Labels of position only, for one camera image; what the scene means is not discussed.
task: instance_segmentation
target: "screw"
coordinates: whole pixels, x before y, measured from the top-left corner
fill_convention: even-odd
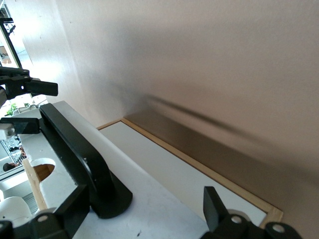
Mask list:
[[[241,218],[239,216],[232,216],[231,217],[231,220],[234,222],[234,223],[237,223],[237,224],[240,224],[242,222]]]
[[[284,233],[285,232],[285,229],[282,225],[279,225],[279,224],[274,224],[273,225],[273,229],[278,232],[278,233]]]
[[[47,220],[48,219],[48,216],[47,215],[43,215],[43,216],[41,216],[41,217],[39,217],[38,218],[38,222],[44,222],[45,220]]]

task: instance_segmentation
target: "beige wall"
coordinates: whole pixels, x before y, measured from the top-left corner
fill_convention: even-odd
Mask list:
[[[316,237],[318,1],[7,3],[51,102],[129,116]]]

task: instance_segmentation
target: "wood trim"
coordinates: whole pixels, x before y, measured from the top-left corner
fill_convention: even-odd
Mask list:
[[[117,120],[111,121],[109,123],[106,123],[104,125],[101,125],[101,126],[97,127],[96,129],[97,130],[102,130],[102,129],[104,129],[104,128],[108,127],[108,126],[111,126],[111,125],[113,125],[113,124],[115,124],[117,122],[120,122],[120,121],[121,121],[121,119],[117,119]]]
[[[41,180],[39,179],[35,169],[30,165],[29,160],[26,158],[22,161],[25,172],[28,176],[29,183],[36,201],[36,204],[38,205],[39,210],[44,210],[47,209],[47,205],[45,203],[44,197],[41,193],[40,190],[40,182]]]
[[[223,185],[224,187],[226,187],[230,191],[234,192],[238,196],[242,197],[246,201],[250,202],[251,204],[253,204],[257,208],[259,208],[260,210],[265,212],[267,215],[264,218],[264,220],[262,221],[262,223],[259,225],[259,227],[264,228],[268,222],[280,222],[282,220],[284,213],[281,210],[279,210],[278,208],[276,208],[273,205],[258,198],[254,194],[248,192],[247,190],[243,189],[239,185],[233,183],[232,181],[228,180],[227,178],[223,177],[222,175],[216,173],[212,169],[206,167],[202,163],[200,163],[197,160],[193,159],[192,157],[186,155],[185,153],[179,151],[178,149],[174,148],[170,144],[157,138],[156,136],[152,135],[151,133],[147,132],[146,130],[142,129],[141,127],[137,126],[136,124],[130,122],[129,120],[122,118],[120,121],[123,122],[124,124],[126,124],[127,126],[131,127],[132,129],[134,129],[138,133],[142,134],[146,138],[150,139],[151,141],[153,141],[154,143],[156,143],[160,147],[164,148],[168,152],[172,153],[176,157],[180,158],[181,160],[183,160],[184,162],[186,162],[190,166],[194,167],[198,171],[202,172],[207,177],[220,183],[221,185]]]

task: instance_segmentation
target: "green plant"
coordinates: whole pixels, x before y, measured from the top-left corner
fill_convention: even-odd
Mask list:
[[[6,112],[8,115],[12,116],[13,112],[17,109],[16,103],[12,104],[10,109]]]

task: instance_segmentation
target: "person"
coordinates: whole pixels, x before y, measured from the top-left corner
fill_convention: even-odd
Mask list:
[[[4,172],[7,172],[11,169],[14,169],[15,167],[18,167],[18,166],[19,166],[18,163],[5,163],[3,165],[3,170],[4,170]]]

